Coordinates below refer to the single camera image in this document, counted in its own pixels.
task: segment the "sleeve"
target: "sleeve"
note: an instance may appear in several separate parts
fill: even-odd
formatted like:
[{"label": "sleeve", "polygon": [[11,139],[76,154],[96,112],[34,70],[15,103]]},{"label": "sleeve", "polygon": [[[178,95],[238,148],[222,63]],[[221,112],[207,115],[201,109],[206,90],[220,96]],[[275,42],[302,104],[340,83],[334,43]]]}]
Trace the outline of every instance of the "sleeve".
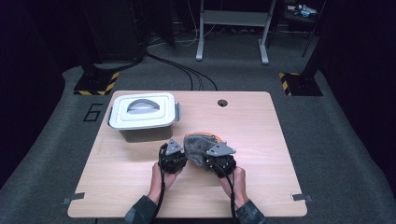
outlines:
[{"label": "sleeve", "polygon": [[266,223],[264,214],[256,207],[256,205],[251,200],[247,201],[235,212],[241,224]]},{"label": "sleeve", "polygon": [[137,203],[126,213],[125,221],[128,224],[149,224],[157,205],[146,195],[143,195]]}]

